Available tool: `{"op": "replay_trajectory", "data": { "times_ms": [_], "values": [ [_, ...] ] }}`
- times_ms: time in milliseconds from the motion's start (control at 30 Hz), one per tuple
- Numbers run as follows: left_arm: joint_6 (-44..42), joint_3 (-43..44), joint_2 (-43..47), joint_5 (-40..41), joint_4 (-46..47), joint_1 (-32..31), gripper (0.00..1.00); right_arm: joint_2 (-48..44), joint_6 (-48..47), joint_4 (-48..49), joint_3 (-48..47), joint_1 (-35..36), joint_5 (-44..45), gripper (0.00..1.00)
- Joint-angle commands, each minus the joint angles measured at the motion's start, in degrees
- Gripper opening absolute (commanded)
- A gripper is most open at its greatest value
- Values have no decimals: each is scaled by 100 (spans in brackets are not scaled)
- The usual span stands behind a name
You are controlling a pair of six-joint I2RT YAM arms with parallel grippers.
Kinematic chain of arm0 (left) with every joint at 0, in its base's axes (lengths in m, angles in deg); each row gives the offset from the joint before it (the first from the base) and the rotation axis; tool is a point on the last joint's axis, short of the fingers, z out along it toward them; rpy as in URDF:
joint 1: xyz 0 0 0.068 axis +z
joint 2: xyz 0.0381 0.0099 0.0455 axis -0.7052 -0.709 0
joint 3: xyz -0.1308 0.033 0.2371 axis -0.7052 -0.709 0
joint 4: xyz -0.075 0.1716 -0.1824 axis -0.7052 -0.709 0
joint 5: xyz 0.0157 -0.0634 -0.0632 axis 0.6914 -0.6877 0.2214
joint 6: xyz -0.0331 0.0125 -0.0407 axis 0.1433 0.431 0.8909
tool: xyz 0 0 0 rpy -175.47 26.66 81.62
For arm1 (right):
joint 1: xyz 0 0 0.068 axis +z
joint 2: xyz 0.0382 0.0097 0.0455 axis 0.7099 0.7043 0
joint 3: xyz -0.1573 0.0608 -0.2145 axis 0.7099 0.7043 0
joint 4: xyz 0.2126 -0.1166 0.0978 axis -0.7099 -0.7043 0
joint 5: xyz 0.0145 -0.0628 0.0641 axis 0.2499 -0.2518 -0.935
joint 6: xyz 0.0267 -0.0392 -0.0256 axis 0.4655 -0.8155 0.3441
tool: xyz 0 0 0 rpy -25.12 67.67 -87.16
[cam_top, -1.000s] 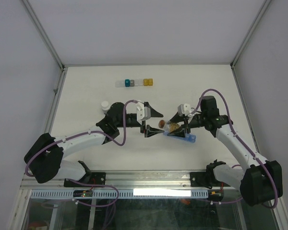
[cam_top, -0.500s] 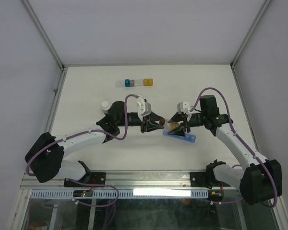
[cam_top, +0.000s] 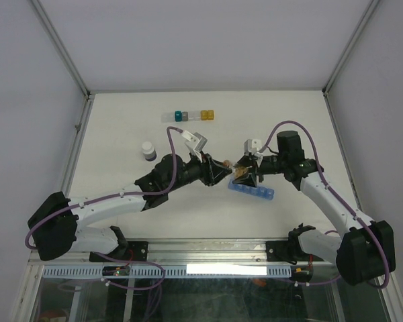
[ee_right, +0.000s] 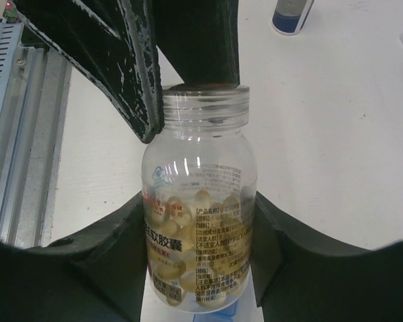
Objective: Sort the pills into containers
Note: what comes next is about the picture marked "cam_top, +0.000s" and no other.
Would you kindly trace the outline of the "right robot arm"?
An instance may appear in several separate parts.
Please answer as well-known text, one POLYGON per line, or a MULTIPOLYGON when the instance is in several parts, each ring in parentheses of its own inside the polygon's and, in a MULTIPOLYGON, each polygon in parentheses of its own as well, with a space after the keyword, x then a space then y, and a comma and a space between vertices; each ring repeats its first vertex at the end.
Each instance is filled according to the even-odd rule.
POLYGON ((350 206, 327 180, 317 160, 305 156, 298 132, 277 134, 278 152, 264 155, 259 140, 244 143, 244 155, 235 165, 233 182, 256 188, 266 175, 282 174, 326 216, 337 235, 300 224, 288 233, 287 244, 277 256, 289 263, 316 256, 337 267, 350 285, 380 276, 388 282, 396 269, 394 232, 386 221, 374 221, 350 206))

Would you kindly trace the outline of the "amber pill bottle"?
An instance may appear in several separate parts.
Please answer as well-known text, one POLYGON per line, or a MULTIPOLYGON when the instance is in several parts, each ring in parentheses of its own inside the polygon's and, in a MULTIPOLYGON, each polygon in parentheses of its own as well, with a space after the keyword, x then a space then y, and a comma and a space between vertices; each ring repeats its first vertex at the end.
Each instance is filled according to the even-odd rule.
POLYGON ((232 175, 233 175, 234 179, 240 178, 240 177, 245 176, 245 175, 247 175, 249 173, 249 170, 248 170, 247 167, 241 166, 238 163, 230 161, 230 160, 224 160, 222 162, 222 165, 227 167, 227 168, 230 168, 232 170, 232 175))

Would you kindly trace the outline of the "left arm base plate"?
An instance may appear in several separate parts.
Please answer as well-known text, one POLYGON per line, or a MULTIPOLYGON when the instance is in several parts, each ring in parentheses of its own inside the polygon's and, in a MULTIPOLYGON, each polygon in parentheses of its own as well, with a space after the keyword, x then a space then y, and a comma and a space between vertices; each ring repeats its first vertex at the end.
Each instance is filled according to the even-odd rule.
POLYGON ((130 240, 118 246, 109 254, 100 256, 95 252, 89 254, 90 262, 123 262, 139 261, 145 262, 148 255, 148 241, 130 240))

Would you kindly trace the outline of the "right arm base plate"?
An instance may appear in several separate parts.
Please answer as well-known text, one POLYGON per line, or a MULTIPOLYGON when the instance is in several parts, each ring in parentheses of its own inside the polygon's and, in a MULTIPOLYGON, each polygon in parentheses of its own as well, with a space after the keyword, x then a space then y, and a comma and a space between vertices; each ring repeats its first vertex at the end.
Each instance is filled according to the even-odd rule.
POLYGON ((266 241, 265 252, 268 262, 288 262, 296 265, 310 259, 310 255, 302 251, 298 242, 288 239, 266 241))

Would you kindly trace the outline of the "blue weekly pill organizer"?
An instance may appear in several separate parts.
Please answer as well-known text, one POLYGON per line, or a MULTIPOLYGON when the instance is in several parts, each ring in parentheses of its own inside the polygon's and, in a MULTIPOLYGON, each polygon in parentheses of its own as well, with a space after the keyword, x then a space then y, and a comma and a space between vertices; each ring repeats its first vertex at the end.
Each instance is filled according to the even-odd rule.
POLYGON ((228 188, 232 191, 252 195, 268 201, 272 201, 275 196, 275 191, 273 189, 264 186, 251 187, 243 184, 234 184, 232 179, 230 179, 228 182, 228 188))

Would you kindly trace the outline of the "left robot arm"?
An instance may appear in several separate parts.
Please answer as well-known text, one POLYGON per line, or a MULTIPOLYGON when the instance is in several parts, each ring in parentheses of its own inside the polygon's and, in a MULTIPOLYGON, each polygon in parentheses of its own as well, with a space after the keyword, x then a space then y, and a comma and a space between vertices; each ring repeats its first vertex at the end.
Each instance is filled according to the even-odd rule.
POLYGON ((120 228, 95 228, 94 223, 154 209, 167 202, 169 193, 177 189, 195 181, 215 186, 231 172, 231 167, 209 154, 191 156, 188 162, 168 154, 148 174, 118 192, 74 199, 61 191, 52 193, 28 220, 26 245, 37 251, 42 261, 71 252, 101 253, 112 260, 122 260, 128 242, 120 228))

